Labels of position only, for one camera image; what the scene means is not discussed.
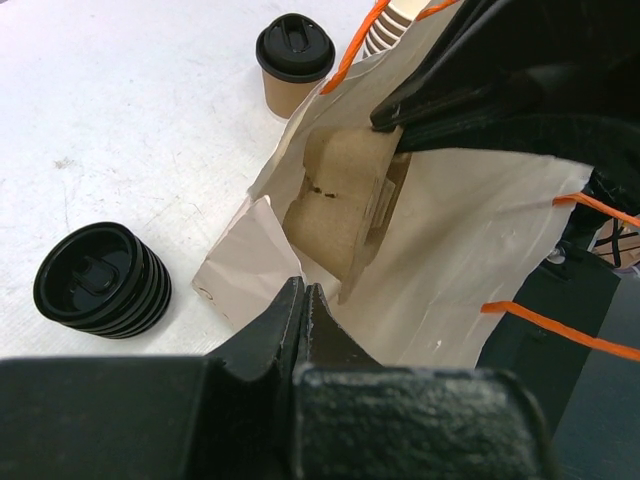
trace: paper bag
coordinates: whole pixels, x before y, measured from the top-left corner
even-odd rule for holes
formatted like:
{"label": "paper bag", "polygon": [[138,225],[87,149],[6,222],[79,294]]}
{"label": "paper bag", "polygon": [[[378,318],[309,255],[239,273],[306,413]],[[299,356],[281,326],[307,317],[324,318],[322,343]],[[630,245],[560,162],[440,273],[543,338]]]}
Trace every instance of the paper bag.
{"label": "paper bag", "polygon": [[[321,128],[368,128],[372,109],[415,70],[455,8],[414,23],[395,48],[354,65],[330,94],[320,95],[322,85],[317,87],[289,121],[248,202],[268,196],[272,211],[262,213],[282,223],[301,194],[309,136]],[[299,260],[308,281],[322,284],[336,320],[379,362],[473,367],[500,320],[481,314],[482,305],[513,299],[551,252],[573,208],[553,207],[552,201],[580,191],[590,171],[516,153],[414,153],[379,249],[346,302],[338,304],[342,285],[327,271],[326,260],[310,258],[308,245],[276,245],[257,221],[250,222],[252,229],[240,231],[239,221],[229,229],[207,255],[194,285],[205,298],[223,289],[216,307],[239,328],[267,307]],[[345,229],[321,232],[318,242]],[[243,250],[277,262],[268,262],[264,271],[255,265],[247,269],[233,261]]]}

